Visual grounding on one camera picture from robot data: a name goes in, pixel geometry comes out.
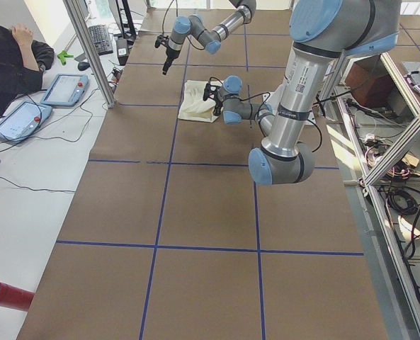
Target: metal frame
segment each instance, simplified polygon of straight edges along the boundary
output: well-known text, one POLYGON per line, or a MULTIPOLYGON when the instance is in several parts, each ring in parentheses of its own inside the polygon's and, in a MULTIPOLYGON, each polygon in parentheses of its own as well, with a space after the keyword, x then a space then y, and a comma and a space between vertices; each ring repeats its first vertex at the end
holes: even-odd
MULTIPOLYGON (((353 144, 355 155, 360 162, 363 178, 365 178, 366 176, 368 176, 370 169, 368 168, 368 165, 365 162, 364 153, 361 149, 361 146, 358 143, 354 127, 351 124, 351 120, 346 111, 344 100, 341 97, 337 98, 337 106, 339 107, 339 110, 342 114, 342 118, 344 119, 344 126, 350 138, 350 141, 353 144)), ((402 285, 405 296, 407 297, 409 306, 412 309, 414 321, 416 322, 420 333, 420 303, 414 291, 413 281, 409 275, 407 266, 402 260, 402 253, 400 251, 399 245, 396 242, 393 226, 390 225, 389 219, 385 212, 383 199, 380 197, 380 194, 375 189, 375 187, 366 183, 365 193, 368 194, 372 199, 372 203, 377 213, 378 220, 381 224, 382 232, 385 236, 387 245, 390 250, 392 262, 399 276, 400 283, 402 285)))
POLYGON ((108 108, 115 105, 112 89, 109 86, 106 75, 104 73, 103 65, 99 59, 95 45, 90 38, 89 30, 87 29, 86 21, 82 16, 82 12, 77 0, 63 0, 63 3, 68 11, 69 19, 71 20, 76 36, 81 42, 82 49, 89 61, 90 67, 95 75, 98 87, 106 100, 108 108))
MULTIPOLYGON (((353 144, 355 154, 361 163, 365 194, 369 195, 372 200, 378 220, 380 222, 380 226, 382 228, 382 232, 390 250, 392 262, 399 276, 400 284, 402 285, 403 291, 412 310, 413 318, 416 322, 416 326, 420 335, 420 302, 414 289, 414 278, 411 277, 412 274, 410 274, 407 268, 407 264, 402 259, 402 251, 395 238, 393 226, 390 225, 387 213, 385 212, 384 201, 374 187, 374 185, 387 173, 387 171, 391 169, 391 167, 393 167, 393 165, 396 164, 409 151, 413 143, 420 136, 420 103, 417 101, 416 96, 412 93, 411 89, 395 66, 395 63, 392 61, 391 57, 387 53, 383 53, 381 56, 381 61, 386 67, 389 75, 394 80, 394 83, 399 89, 401 95, 403 95, 404 100, 410 107, 415 118, 405 129, 405 131, 399 136, 397 141, 387 150, 381 161, 379 161, 373 168, 369 169, 365 162, 363 151, 359 145, 356 132, 352 126, 344 100, 342 97, 339 97, 337 98, 336 102, 344 119, 344 126, 350 141, 353 144)), ((340 59, 337 65, 335 65, 334 70, 340 72, 343 69, 341 66, 346 66, 346 64, 347 63, 345 60, 340 59)), ((323 88, 326 96, 330 94, 329 90, 334 88, 332 86, 337 84, 335 81, 337 79, 340 78, 337 78, 335 74, 332 74, 330 79, 328 79, 327 86, 323 88)))

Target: metal pole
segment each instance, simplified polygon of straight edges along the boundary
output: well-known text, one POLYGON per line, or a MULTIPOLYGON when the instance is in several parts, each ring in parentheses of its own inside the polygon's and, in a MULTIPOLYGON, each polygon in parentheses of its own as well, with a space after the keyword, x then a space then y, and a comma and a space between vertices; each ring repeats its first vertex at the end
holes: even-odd
POLYGON ((82 16, 79 3, 77 0, 63 0, 63 2, 67 8, 69 19, 71 20, 74 30, 76 31, 76 35, 81 42, 81 46, 87 60, 89 61, 93 74, 95 75, 99 89, 106 100, 107 106, 108 108, 113 108, 115 99, 113 97, 112 89, 109 86, 96 48, 91 41, 90 33, 87 29, 85 19, 82 16))

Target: blue tape line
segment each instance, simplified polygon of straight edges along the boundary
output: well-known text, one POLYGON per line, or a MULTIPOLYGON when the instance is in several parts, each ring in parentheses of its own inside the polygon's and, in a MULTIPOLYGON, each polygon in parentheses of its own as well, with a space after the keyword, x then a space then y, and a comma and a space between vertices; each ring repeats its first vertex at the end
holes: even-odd
POLYGON ((148 161, 147 164, 170 164, 169 161, 148 161))
POLYGON ((242 65, 205 65, 205 64, 189 64, 188 66, 191 67, 235 67, 235 68, 245 68, 246 66, 242 66, 242 65))
POLYGON ((265 254, 327 255, 327 256, 364 256, 364 253, 349 251, 300 251, 300 250, 261 250, 265 254))
POLYGON ((172 165, 188 165, 188 166, 232 166, 232 167, 241 167, 247 168, 247 164, 210 164, 210 163, 182 163, 182 162, 172 162, 172 165))
POLYGON ((173 249, 173 250, 196 250, 196 251, 224 251, 229 253, 256 253, 255 249, 240 249, 240 248, 219 248, 206 246, 163 246, 159 245, 158 249, 173 249))
POLYGON ((300 251, 300 250, 265 250, 265 249, 243 249, 243 248, 222 248, 206 246, 167 246, 156 244, 131 244, 131 243, 112 243, 112 242, 85 242, 69 241, 58 239, 55 243, 70 244, 77 246, 94 247, 120 247, 120 248, 148 248, 148 249, 171 249, 171 250, 197 250, 197 251, 226 251, 237 253, 262 253, 262 254, 294 254, 294 255, 328 255, 328 256, 364 256, 364 253, 353 253, 347 251, 300 251))
POLYGON ((114 159, 89 159, 90 162, 93 163, 133 163, 133 164, 139 164, 141 161, 117 161, 114 159))
POLYGON ((265 326, 265 304, 263 296, 263 271, 261 269, 261 243, 260 243, 260 222, 259 222, 259 201, 257 196, 257 185, 254 182, 254 206, 255 206, 255 225, 257 234, 257 263, 259 265, 259 292, 260 292, 260 315, 261 315, 261 338, 266 340, 265 326))
POLYGON ((73 244, 77 246, 98 246, 98 247, 120 247, 120 248, 148 248, 153 249, 152 244, 129 244, 129 243, 110 243, 110 242, 83 242, 83 241, 64 241, 57 240, 58 244, 73 244))
POLYGON ((420 47, 419 47, 419 45, 417 45, 416 41, 414 41, 413 37, 412 37, 412 36, 408 33, 408 30, 407 30, 406 28, 404 28, 403 30, 407 33, 407 35, 409 36, 409 38, 411 39, 411 41, 414 43, 414 45, 416 45, 417 49, 418 49, 418 50, 419 50, 419 52, 420 52, 420 47))

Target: black cable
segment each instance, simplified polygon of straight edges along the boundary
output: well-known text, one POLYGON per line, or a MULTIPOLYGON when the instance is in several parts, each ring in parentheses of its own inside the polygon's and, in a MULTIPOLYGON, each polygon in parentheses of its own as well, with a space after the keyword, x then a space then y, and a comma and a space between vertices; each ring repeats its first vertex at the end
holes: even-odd
POLYGON ((414 215, 418 211, 417 201, 404 190, 392 190, 387 193, 388 203, 390 207, 400 213, 401 215, 414 215))
POLYGON ((419 218, 420 218, 420 207, 419 207, 419 210, 416 214, 416 217, 414 218, 413 225, 412 225, 412 228, 411 228, 411 241, 407 244, 407 246, 404 249, 404 253, 406 253, 408 251, 409 247, 412 248, 412 251, 411 251, 410 255, 407 256, 408 260, 412 259, 412 257, 416 253, 416 239, 420 238, 420 235, 417 236, 417 237, 414 235, 414 233, 416 231, 417 222, 419 221, 419 218))
POLYGON ((224 85, 224 83, 222 83, 222 80, 220 80, 219 78, 216 78, 215 76, 214 76, 214 77, 213 77, 213 76, 211 76, 211 77, 210 77, 210 79, 208 79, 208 83, 210 83, 210 84, 211 84, 211 81, 212 81, 213 79, 214 79, 214 80, 217 80, 218 82, 220 82, 220 83, 221 83, 221 85, 224 85))
POLYGON ((320 135, 320 142, 318 144, 318 147, 316 147, 315 149, 312 150, 312 152, 316 152, 320 147, 322 147, 322 144, 323 144, 323 134, 322 134, 322 131, 320 130, 319 126, 316 123, 312 122, 310 119, 308 119, 307 121, 308 122, 311 122, 311 124, 313 124, 313 126, 315 126, 317 128, 318 133, 320 135))
POLYGON ((396 135, 393 135, 393 136, 388 136, 388 137, 377 136, 377 137, 381 138, 383 140, 387 140, 388 138, 394 138, 396 136, 400 136, 402 133, 403 133, 403 131, 401 131, 401 132, 399 132, 399 133, 397 133, 396 135))
POLYGON ((269 93, 269 92, 262 92, 262 93, 254 94, 253 96, 250 96, 250 97, 245 98, 245 99, 240 99, 239 101, 250 101, 251 99, 257 98, 257 97, 262 96, 262 95, 264 95, 264 94, 267 94, 267 95, 269 95, 269 96, 271 95, 271 93, 269 93))
MULTIPOLYGON (((174 3, 174 1, 177 1, 177 0, 170 1, 169 7, 167 7, 166 13, 164 14, 164 17, 162 19, 162 35, 164 35, 164 24, 166 22, 167 13, 169 12, 170 8, 172 7, 172 4, 174 3)), ((176 16, 178 16, 178 2, 176 3, 176 5, 177 5, 176 16)))
POLYGON ((198 51, 204 51, 205 50, 205 48, 200 48, 200 47, 195 46, 193 44, 192 40, 189 38, 189 35, 187 36, 187 38, 188 38, 189 43, 191 44, 191 46, 194 47, 196 50, 198 50, 198 51))
POLYGON ((4 178, 4 177, 1 177, 1 176, 0 176, 0 179, 3 179, 4 181, 9 182, 10 184, 13 184, 16 188, 28 189, 30 191, 49 191, 49 192, 52 192, 52 193, 75 193, 76 192, 76 191, 72 191, 72 190, 33 189, 33 188, 28 187, 28 186, 19 186, 18 184, 14 183, 14 182, 12 182, 12 181, 4 178))

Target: cable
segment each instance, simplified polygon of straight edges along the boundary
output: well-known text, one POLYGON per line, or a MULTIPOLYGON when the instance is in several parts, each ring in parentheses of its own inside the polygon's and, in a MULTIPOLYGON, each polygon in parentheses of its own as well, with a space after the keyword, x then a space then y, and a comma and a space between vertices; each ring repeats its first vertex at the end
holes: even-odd
POLYGON ((269 98, 269 96, 271 96, 271 93, 269 93, 269 92, 262 92, 262 93, 254 94, 253 96, 250 96, 250 97, 245 98, 245 99, 240 99, 239 101, 250 101, 251 99, 257 98, 257 97, 262 96, 264 94, 268 95, 268 98, 269 98))
POLYGON ((210 79, 208 79, 208 83, 210 83, 210 84, 211 84, 211 81, 212 81, 213 79, 214 79, 214 80, 217 80, 218 82, 220 82, 220 83, 221 83, 221 85, 224 85, 224 83, 222 82, 222 80, 220 80, 220 79, 216 78, 215 76, 214 76, 214 77, 213 77, 213 76, 211 76, 211 77, 210 77, 210 79))
POLYGON ((401 215, 415 215, 418 211, 417 201, 404 190, 393 190, 387 193, 387 198, 390 207, 400 213, 401 215))
POLYGON ((191 46, 194 47, 196 50, 198 50, 198 51, 204 51, 205 50, 205 48, 200 48, 200 47, 195 46, 193 44, 193 42, 191 41, 191 39, 189 38, 189 35, 187 36, 187 38, 188 38, 189 43, 191 44, 191 46))
POLYGON ((404 249, 404 253, 406 253, 408 251, 409 247, 412 248, 412 251, 411 251, 410 255, 407 256, 408 260, 412 259, 412 257, 416 253, 416 239, 420 238, 420 235, 418 235, 418 236, 414 235, 419 217, 420 217, 420 207, 419 207, 419 210, 416 214, 416 217, 414 218, 413 225, 412 225, 412 228, 411 228, 411 241, 410 241, 410 243, 408 243, 408 245, 404 249))
POLYGON ((397 123, 397 122, 395 122, 393 120, 390 120, 388 117, 384 116, 381 112, 372 110, 370 108, 366 108, 365 106, 362 106, 361 104, 356 103, 351 98, 346 99, 346 104, 348 106, 353 107, 353 108, 357 108, 359 111, 364 112, 366 115, 369 115, 372 118, 382 118, 382 119, 385 119, 386 121, 390 122, 393 125, 397 125, 397 126, 399 126, 401 128, 405 128, 404 125, 399 124, 399 123, 397 123))
POLYGON ((0 179, 3 179, 4 181, 9 182, 10 184, 14 185, 16 188, 28 189, 30 191, 49 191, 49 192, 52 192, 52 193, 75 193, 76 192, 76 191, 72 191, 72 190, 33 189, 33 188, 28 187, 28 186, 19 186, 18 184, 14 183, 14 182, 12 182, 12 181, 4 178, 4 177, 1 177, 1 176, 0 176, 0 179))
POLYGON ((172 0, 170 1, 169 7, 167 7, 166 13, 164 14, 164 17, 162 19, 162 35, 164 35, 164 24, 166 22, 167 13, 169 12, 170 8, 172 7, 172 4, 176 2, 176 16, 178 16, 178 0, 172 0))
POLYGON ((322 147, 322 144, 323 144, 323 134, 322 134, 322 131, 320 130, 319 126, 316 123, 312 122, 310 119, 308 119, 307 121, 308 122, 311 122, 311 124, 313 124, 313 126, 315 126, 317 128, 318 133, 320 135, 320 141, 319 141, 318 147, 316 147, 315 149, 312 150, 312 152, 316 152, 316 151, 318 151, 318 149, 320 147, 322 147))
POLYGON ((404 225, 403 223, 401 223, 400 221, 401 221, 401 219, 402 219, 402 216, 399 216, 398 217, 398 225, 400 225, 401 227, 403 227, 403 228, 405 228, 406 230, 408 230, 409 232, 411 232, 411 229, 409 229, 406 225, 404 225))

